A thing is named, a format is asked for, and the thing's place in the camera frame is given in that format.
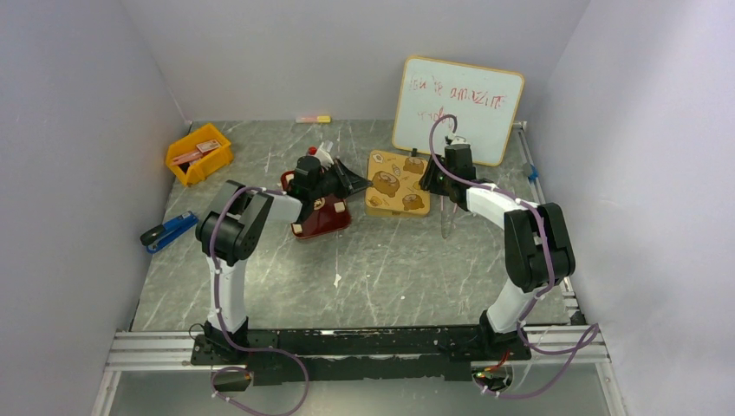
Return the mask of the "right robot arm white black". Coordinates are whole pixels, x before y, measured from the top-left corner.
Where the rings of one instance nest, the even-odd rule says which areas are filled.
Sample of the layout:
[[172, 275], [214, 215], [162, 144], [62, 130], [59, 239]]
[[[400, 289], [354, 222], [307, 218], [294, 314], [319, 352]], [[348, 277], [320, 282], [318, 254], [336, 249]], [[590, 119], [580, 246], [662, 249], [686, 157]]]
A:
[[478, 179], [467, 143], [432, 152], [421, 188], [447, 196], [458, 208], [476, 214], [504, 233], [506, 281], [480, 318], [479, 353], [495, 360], [523, 338], [523, 326], [537, 303], [575, 269], [569, 233], [559, 205], [537, 204]]

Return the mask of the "silver box lid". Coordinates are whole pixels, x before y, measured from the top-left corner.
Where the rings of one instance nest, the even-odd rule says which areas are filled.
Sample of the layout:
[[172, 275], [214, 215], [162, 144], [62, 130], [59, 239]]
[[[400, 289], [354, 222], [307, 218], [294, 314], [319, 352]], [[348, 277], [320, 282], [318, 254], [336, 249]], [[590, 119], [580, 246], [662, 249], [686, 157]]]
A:
[[426, 159], [373, 150], [367, 163], [367, 178], [372, 185], [366, 190], [365, 206], [430, 211], [430, 193], [422, 191], [419, 185], [426, 168]]

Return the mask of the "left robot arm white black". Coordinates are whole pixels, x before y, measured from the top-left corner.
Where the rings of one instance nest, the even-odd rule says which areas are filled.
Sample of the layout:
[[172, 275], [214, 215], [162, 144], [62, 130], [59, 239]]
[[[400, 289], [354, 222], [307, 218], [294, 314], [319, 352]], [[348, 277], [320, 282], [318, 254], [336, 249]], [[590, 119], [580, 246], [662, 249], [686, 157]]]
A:
[[264, 226], [289, 224], [301, 239], [341, 231], [351, 223], [347, 199], [371, 185], [340, 160], [315, 155], [302, 156], [294, 170], [282, 175], [281, 190], [233, 180], [223, 184], [195, 231], [211, 272], [211, 308], [204, 335], [217, 357], [235, 364], [247, 355], [245, 269]]

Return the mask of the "pink metal tweezers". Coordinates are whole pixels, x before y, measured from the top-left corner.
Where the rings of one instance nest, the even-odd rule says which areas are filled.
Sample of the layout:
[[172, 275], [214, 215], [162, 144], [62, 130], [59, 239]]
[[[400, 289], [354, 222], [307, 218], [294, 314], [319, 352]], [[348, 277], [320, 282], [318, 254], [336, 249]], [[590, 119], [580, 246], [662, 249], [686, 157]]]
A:
[[443, 239], [450, 237], [455, 228], [454, 220], [457, 214], [458, 205], [452, 202], [447, 196], [441, 196], [440, 205], [440, 232]]

